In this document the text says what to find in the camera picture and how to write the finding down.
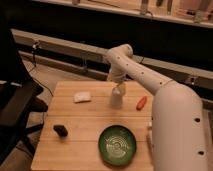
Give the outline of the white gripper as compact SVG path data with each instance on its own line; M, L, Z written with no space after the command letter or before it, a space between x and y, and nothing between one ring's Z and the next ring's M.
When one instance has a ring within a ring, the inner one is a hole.
M111 67L107 76L108 81L118 83L117 87L122 95L126 94L126 84L125 84L126 73L120 69Z

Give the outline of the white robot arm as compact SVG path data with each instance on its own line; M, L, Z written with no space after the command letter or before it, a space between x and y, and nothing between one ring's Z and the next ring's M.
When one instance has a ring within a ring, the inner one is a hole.
M130 76L153 95L153 171L208 171L201 98L190 87L135 62L132 56L128 44L106 52L113 81L120 83Z

